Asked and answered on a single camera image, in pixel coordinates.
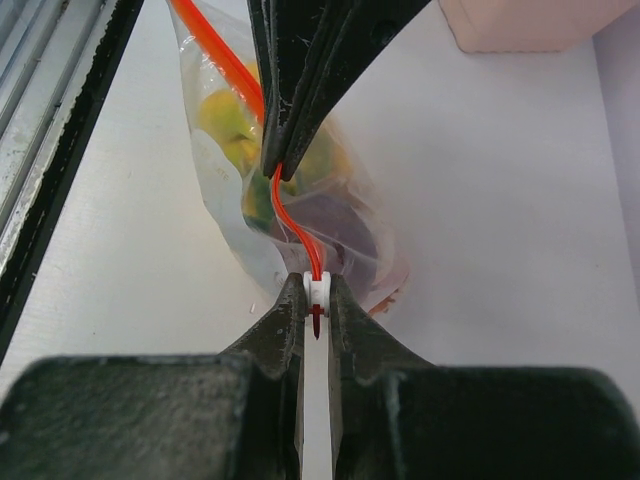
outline yellow fruit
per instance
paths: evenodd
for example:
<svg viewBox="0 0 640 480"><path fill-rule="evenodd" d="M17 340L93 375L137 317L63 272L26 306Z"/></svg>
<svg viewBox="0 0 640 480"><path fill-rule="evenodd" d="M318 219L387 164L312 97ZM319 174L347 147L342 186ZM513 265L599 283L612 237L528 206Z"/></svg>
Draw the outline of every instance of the yellow fruit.
<svg viewBox="0 0 640 480"><path fill-rule="evenodd" d="M240 142L229 142L220 145L222 153L227 159L236 167L236 170L240 172L241 177L245 177L251 171L249 162L245 156L244 149Z"/></svg>
<svg viewBox="0 0 640 480"><path fill-rule="evenodd" d="M204 99L198 111L198 127L219 145L254 139L241 103L231 90L218 90Z"/></svg>
<svg viewBox="0 0 640 480"><path fill-rule="evenodd" d="M253 168L260 163L260 145L257 142L247 139L241 140L239 143L249 168Z"/></svg>

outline white surface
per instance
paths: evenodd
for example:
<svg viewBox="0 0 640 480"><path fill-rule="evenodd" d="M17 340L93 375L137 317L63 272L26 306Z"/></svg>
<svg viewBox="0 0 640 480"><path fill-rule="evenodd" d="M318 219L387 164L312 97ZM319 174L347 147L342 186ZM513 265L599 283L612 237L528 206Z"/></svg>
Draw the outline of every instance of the white surface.
<svg viewBox="0 0 640 480"><path fill-rule="evenodd" d="M328 321L320 319L320 331ZM305 329L304 347L304 448L302 480L328 480L331 476L331 429L329 418L328 335L313 336Z"/></svg>
<svg viewBox="0 0 640 480"><path fill-rule="evenodd" d="M640 7L594 38L613 160L640 298Z"/></svg>
<svg viewBox="0 0 640 480"><path fill-rule="evenodd" d="M338 109L413 265L393 334L440 363L600 368L640 408L640 315L591 43L467 56L434 4ZM265 311L190 156L171 24L149 0L0 391L42 355L220 350ZM306 448L327 448L326 416L307 419Z"/></svg>

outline clear plastic bag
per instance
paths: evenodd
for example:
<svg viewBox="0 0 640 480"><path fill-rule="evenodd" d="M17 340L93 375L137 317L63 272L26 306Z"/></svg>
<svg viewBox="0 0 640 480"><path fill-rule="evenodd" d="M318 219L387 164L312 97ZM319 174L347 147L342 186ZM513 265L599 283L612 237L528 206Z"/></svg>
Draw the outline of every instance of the clear plastic bag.
<svg viewBox="0 0 640 480"><path fill-rule="evenodd" d="M249 24L195 2L258 79ZM304 248L274 214L260 171L261 128L173 12L193 157L204 203L243 268L275 297L288 272L310 269ZM282 184L291 217L324 246L324 269L342 274L363 308L386 310L408 266L380 216L373 185L336 119L321 126L294 178Z"/></svg>

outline pink box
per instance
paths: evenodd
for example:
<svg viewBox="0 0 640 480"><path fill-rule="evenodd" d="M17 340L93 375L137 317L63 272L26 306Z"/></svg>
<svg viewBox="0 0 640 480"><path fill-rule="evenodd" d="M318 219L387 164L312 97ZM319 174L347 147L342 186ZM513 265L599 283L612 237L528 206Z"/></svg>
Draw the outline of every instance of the pink box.
<svg viewBox="0 0 640 480"><path fill-rule="evenodd" d="M639 0L440 0L458 47L556 52L589 38Z"/></svg>

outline purple object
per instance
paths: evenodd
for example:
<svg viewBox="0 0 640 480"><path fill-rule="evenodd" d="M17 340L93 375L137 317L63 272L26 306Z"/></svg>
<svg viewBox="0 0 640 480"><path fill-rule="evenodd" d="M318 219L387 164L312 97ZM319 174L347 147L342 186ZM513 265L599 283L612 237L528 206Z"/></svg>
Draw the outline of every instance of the purple object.
<svg viewBox="0 0 640 480"><path fill-rule="evenodd" d="M367 225L348 203L325 194L285 206L289 215L325 245L324 269L344 276L356 300L366 299L376 278L378 252ZM271 236L289 272L309 271L309 259L295 234L275 219Z"/></svg>

